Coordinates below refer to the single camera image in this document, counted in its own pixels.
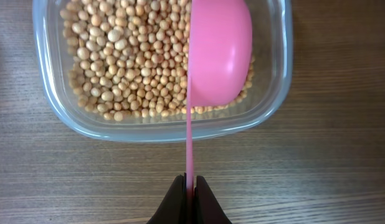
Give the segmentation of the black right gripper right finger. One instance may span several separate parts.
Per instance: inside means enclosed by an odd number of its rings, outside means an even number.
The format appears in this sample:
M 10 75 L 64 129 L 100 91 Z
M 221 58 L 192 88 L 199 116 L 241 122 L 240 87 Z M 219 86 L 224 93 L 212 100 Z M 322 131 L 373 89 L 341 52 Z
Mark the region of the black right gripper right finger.
M 205 178 L 197 176 L 194 189 L 195 224 L 232 224 L 224 213 Z

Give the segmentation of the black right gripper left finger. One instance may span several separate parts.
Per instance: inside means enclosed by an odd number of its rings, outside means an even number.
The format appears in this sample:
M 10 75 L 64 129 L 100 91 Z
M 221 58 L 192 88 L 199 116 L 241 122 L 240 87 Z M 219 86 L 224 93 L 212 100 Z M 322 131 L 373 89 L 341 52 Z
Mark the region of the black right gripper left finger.
M 186 224 L 186 219 L 185 181 L 178 175 L 147 224 Z

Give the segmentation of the clear plastic container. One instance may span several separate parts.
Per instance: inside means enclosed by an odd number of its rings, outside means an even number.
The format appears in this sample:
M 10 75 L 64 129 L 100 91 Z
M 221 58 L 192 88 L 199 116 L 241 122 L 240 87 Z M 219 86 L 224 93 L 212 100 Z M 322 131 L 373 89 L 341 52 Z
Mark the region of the clear plastic container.
M 107 121 L 78 107 L 69 86 L 68 72 L 74 61 L 63 37 L 60 11 L 65 1 L 40 0 L 32 5 L 34 37 L 40 76 L 46 98 L 59 119 L 84 136 L 115 142 L 183 142 L 184 114 L 165 118 L 129 117 L 122 122 Z M 223 110 L 192 115 L 192 137 L 209 139 L 252 128 L 283 103 L 293 68 L 292 4 L 287 0 L 248 1 L 253 25 L 253 79 L 247 96 Z

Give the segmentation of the pile of yellow soybeans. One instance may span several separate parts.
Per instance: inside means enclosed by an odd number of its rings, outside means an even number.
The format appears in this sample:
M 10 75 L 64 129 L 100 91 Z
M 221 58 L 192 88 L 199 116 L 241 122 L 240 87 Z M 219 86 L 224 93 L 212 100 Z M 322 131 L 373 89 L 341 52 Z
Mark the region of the pile of yellow soybeans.
M 60 11 L 78 106 L 105 120 L 202 114 L 241 102 L 254 58 L 230 103 L 187 109 L 190 0 L 69 0 Z

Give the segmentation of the pink plastic scoop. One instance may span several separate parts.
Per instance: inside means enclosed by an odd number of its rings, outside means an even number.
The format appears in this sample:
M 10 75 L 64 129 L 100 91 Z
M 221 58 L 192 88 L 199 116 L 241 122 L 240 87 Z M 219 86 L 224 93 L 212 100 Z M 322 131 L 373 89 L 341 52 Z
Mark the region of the pink plastic scoop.
M 230 103 L 242 90 L 252 55 L 252 19 L 244 0 L 193 0 L 187 109 Z

